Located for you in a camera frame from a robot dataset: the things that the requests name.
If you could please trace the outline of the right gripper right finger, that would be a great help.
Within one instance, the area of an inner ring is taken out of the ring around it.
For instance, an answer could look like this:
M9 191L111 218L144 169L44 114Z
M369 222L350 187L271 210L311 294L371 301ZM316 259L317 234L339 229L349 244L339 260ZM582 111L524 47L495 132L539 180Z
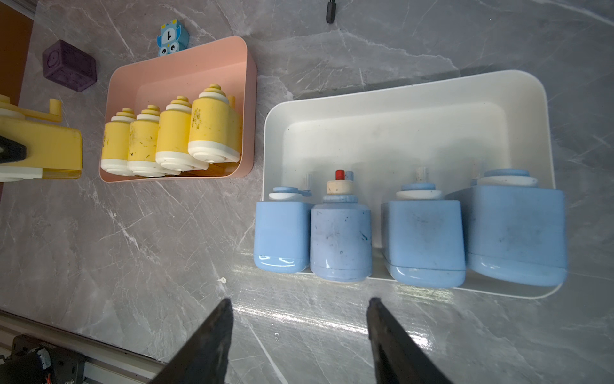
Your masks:
M379 298L369 300L366 318L377 383L451 383Z

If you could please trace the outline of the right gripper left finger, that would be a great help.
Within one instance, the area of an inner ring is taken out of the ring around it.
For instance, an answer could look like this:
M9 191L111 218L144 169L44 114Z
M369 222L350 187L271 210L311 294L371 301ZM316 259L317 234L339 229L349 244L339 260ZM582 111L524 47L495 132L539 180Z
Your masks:
M224 383L233 332L233 307L226 298L184 347L151 380L153 383Z

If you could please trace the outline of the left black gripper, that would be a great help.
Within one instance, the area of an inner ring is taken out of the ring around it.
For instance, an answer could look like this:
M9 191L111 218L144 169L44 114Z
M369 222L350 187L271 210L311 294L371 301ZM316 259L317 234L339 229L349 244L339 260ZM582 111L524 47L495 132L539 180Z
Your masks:
M27 147L6 137L0 137L0 163L16 163L27 158Z

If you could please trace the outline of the yellow sharpener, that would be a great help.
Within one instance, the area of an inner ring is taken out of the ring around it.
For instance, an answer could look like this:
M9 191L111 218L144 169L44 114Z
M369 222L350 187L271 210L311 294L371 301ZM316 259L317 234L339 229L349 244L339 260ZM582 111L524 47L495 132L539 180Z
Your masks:
M131 108L123 108L105 124L100 167L117 176L134 176L128 168L130 125L136 121Z
M171 174L207 170L209 163L188 152L192 105L186 96L177 96L160 114L156 162Z
M188 152L204 163L238 163L241 116L218 84L210 84L192 103Z
M135 175L147 178L179 175L180 171L168 170L156 161L160 108L148 105L130 125L127 167Z
M27 158L1 164L1 182L37 179L78 179L83 171L81 131L61 126L62 102L51 99L49 111L14 105L1 96L1 136L27 147Z

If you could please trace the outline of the blue sharpener with red cap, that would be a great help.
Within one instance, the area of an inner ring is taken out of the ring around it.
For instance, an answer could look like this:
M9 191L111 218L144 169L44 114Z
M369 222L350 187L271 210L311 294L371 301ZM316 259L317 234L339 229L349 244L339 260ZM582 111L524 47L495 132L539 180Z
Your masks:
M312 272L336 283L366 280L373 272L371 213L354 193L353 171L335 171L310 214Z

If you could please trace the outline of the pink plastic tray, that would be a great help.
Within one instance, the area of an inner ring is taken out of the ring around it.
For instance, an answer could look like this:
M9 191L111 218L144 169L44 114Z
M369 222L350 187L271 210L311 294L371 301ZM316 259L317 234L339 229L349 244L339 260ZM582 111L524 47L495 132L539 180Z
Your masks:
M235 107L243 118L240 162L213 165L207 171L165 176L160 180L246 177L254 167L257 66L246 41L239 36L119 67L110 78L105 121L108 123L125 107L139 113L150 104L164 108L177 96L193 101L212 83L235 97Z

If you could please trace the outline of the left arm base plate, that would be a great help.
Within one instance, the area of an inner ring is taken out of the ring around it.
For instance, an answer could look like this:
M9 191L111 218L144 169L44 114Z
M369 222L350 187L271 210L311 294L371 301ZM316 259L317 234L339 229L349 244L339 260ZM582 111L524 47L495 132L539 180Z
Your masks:
M83 383L85 364L78 352L21 334L1 357L1 383Z

